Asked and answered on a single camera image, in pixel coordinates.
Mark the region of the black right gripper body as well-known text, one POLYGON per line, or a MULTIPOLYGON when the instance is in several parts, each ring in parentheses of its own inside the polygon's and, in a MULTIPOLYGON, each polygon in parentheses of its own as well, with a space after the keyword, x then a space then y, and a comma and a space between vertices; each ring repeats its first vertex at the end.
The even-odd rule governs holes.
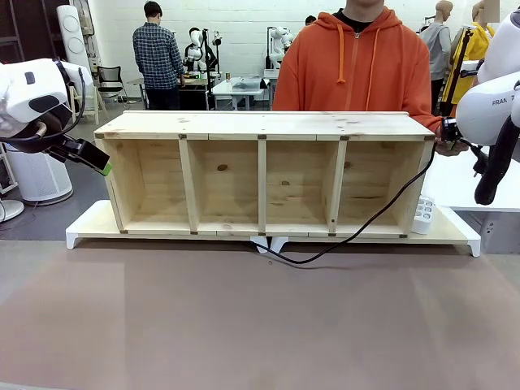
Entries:
POLYGON ((455 142, 462 138, 457 126, 457 120, 453 117, 444 117, 440 128, 440 138, 443 142, 455 142))

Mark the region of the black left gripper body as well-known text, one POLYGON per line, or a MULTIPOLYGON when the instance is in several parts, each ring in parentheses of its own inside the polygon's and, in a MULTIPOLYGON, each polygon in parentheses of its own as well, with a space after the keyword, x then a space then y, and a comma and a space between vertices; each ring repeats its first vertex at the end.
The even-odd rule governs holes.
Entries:
POLYGON ((54 158, 60 162, 81 162, 82 157, 80 156, 80 150, 84 146, 84 144, 84 139, 64 137, 63 139, 58 140, 57 143, 50 146, 46 150, 46 153, 51 158, 54 158))

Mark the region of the person's left hand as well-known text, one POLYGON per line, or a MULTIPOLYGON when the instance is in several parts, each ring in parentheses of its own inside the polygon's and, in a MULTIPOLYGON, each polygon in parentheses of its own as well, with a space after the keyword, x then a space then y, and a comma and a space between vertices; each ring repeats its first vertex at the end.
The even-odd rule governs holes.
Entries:
POLYGON ((458 156, 469 149, 469 146, 460 141, 437 141, 435 151, 446 157, 458 156))

